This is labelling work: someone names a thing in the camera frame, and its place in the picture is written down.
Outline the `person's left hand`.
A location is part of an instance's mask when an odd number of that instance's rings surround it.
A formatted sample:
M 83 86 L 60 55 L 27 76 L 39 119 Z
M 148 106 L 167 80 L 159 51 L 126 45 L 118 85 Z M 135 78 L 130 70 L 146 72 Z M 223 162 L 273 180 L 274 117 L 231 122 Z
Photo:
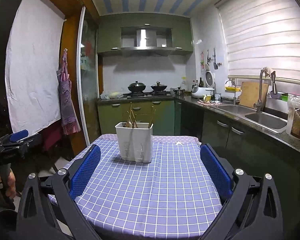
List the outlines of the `person's left hand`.
M 13 199 L 16 196 L 16 188 L 15 188 L 15 176 L 12 170 L 10 170 L 10 174 L 7 178 L 7 189 L 6 196 L 10 199 Z

